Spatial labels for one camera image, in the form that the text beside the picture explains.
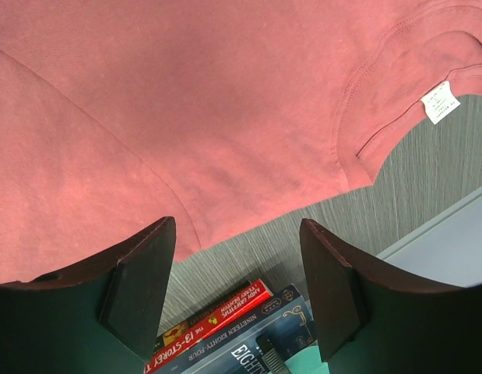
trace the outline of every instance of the dark blue book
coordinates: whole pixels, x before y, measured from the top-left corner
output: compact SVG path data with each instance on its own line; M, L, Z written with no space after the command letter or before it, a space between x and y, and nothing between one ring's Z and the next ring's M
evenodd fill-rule
M268 372L256 337L269 338L284 360L315 340L311 314L290 285L211 337L176 357L158 374L231 374Z

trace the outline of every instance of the clothing tag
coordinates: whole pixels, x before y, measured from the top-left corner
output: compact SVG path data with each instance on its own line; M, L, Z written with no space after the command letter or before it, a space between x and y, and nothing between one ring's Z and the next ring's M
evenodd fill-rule
M420 101L424 103L426 114L435 125L460 105L460 101L452 95L448 80L438 84Z

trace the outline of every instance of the book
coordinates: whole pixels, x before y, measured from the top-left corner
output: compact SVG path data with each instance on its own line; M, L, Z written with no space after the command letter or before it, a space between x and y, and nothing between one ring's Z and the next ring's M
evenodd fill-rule
M264 374L256 337L268 337L284 360L315 340L315 326L304 298L290 285L216 332L156 374Z
M185 331L197 325L199 322L201 322L202 319L213 313L215 309L228 302L238 292L242 291L250 284L251 282L249 281L242 282L232 291L229 291L226 294L220 296L219 298L208 304L205 308L188 317L185 321L180 322L178 325L173 326L168 331L161 334L159 337L157 337L156 343L154 344L154 353L173 343L177 338L181 337Z
M200 323L189 329L182 337L175 340L173 344L161 349L154 354L153 359L146 365L145 373L151 373L168 362L174 360L181 353L194 346L202 339L217 332L229 322L245 314L259 303L270 298L272 293L265 286L262 280L256 282L237 293L226 304L217 308L213 313L203 319Z

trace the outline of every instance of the shirt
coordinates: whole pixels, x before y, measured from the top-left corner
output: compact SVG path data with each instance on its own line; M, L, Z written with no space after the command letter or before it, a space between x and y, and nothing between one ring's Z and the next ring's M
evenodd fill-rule
M444 80L482 94L482 0L0 0L0 282L370 185Z

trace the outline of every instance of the teal object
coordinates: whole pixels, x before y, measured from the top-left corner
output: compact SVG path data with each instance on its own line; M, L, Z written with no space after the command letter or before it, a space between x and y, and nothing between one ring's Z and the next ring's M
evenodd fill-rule
M286 365L292 374L329 374L327 363L320 360L317 345L298 352L286 361Z

